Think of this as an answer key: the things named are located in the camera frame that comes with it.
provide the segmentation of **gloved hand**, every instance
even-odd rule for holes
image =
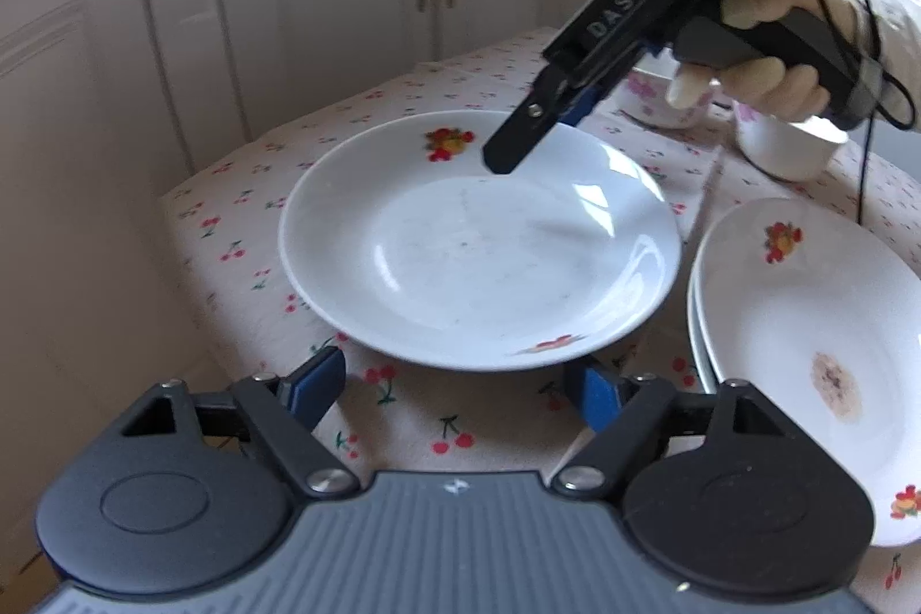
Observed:
[[[855,0],[826,0],[832,19],[848,42],[858,33]],[[743,30],[759,22],[780,19],[795,6],[823,16],[818,0],[723,0],[723,22]],[[706,66],[682,64],[669,87],[668,100],[678,108],[690,107],[706,91],[711,79],[719,79],[724,93],[764,114],[789,121],[801,121],[821,113],[829,93],[819,85],[812,66],[794,66],[765,58],[715,71]]]

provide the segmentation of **white bowl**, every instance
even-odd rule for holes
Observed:
[[[820,176],[847,143],[847,133],[832,122],[812,116],[804,123],[787,123],[733,103],[736,142],[759,170],[781,180],[803,182]]]
[[[706,114],[714,88],[692,107],[682,110],[672,107],[665,96],[677,68],[678,61],[667,48],[658,56],[646,54],[614,89],[614,105],[623,115],[656,128],[691,128]]]
[[[855,223],[785,199],[726,214],[697,262],[692,284],[717,378],[754,383],[861,484],[875,546],[919,539],[915,272]]]
[[[568,125],[494,176],[481,147],[507,116],[407,117],[313,165],[279,229],[304,301],[379,352],[458,370],[555,364],[643,323],[682,247],[659,186]]]

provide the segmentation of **black device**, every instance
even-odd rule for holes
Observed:
[[[345,383],[144,393],[40,501],[64,582],[43,612],[858,614],[869,500],[757,389],[679,393],[591,358],[564,386],[597,436],[536,472],[355,475],[310,434]],[[674,435],[701,447],[663,458]],[[234,436],[241,452],[209,447]]]
[[[786,65],[808,64],[831,94],[823,113],[851,130],[872,115],[881,88],[878,70],[858,82],[851,61],[861,56],[803,9],[776,22],[740,30],[722,24],[721,0],[591,0],[543,52],[548,65],[528,96],[482,148],[486,166],[508,174],[560,120],[574,125],[646,52],[671,45],[675,59],[722,70],[776,56]]]

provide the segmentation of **stacked plates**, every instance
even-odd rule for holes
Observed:
[[[752,201],[703,239],[688,324],[705,387],[751,381],[861,484],[875,546],[921,537],[921,280],[901,258],[815,204]]]

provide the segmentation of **tablecloth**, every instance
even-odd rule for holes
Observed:
[[[549,476],[591,437],[561,393],[559,368],[451,373],[367,350],[298,299],[277,252],[287,194],[322,154],[372,125],[413,113],[510,110],[540,70],[540,51],[553,33],[540,29],[422,64],[275,128],[163,197],[197,324],[209,332],[231,376],[262,370],[285,375],[327,342],[342,348],[347,387],[315,434],[363,480],[380,468],[540,470]],[[683,272],[662,308],[643,329],[596,355],[627,373],[659,373],[679,387],[699,389],[684,294],[697,243],[725,211],[764,196],[815,200],[844,215],[855,211],[860,151],[853,143],[819,180],[791,185],[772,181],[736,154],[729,114],[717,106],[697,127],[669,133],[638,124],[611,97],[580,128],[660,182],[687,246]],[[867,227],[919,271],[921,188],[875,156],[870,169]],[[886,614],[918,613],[921,546],[869,551],[855,590]]]

